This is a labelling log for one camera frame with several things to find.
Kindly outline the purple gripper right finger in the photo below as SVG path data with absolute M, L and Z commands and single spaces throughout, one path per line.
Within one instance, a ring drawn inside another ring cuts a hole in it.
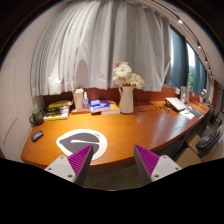
M 169 156 L 158 156 L 139 145 L 134 145 L 133 154 L 144 185 L 181 170 Z

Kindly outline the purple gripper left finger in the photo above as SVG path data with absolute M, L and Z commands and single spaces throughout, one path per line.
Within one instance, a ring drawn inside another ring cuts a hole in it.
M 93 146 L 89 145 L 68 157 L 59 156 L 45 170 L 76 185 L 82 186 L 85 182 L 92 157 Z

